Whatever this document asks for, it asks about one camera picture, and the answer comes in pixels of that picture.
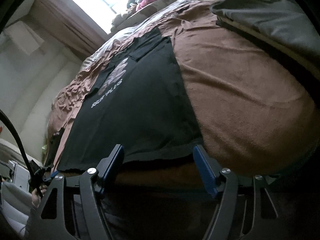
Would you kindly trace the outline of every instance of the t-shirt graphic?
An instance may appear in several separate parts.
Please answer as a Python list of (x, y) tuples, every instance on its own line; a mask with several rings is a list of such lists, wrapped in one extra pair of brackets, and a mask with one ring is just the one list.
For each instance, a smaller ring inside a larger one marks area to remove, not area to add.
[(127, 66), (128, 63), (126, 63), (126, 61), (128, 60), (128, 58), (125, 58), (123, 61), (121, 61), (119, 63), (119, 65), (112, 71), (112, 73), (110, 74), (110, 76), (108, 76), (108, 78), (106, 79), (106, 81), (104, 82), (104, 84), (101, 86), (101, 88), (98, 91), (99, 95), (102, 95), (103, 92), (106, 90), (106, 88), (111, 84), (111, 83), (116, 83), (122, 76), (123, 74), (126, 72), (126, 70), (124, 69), (125, 66)]

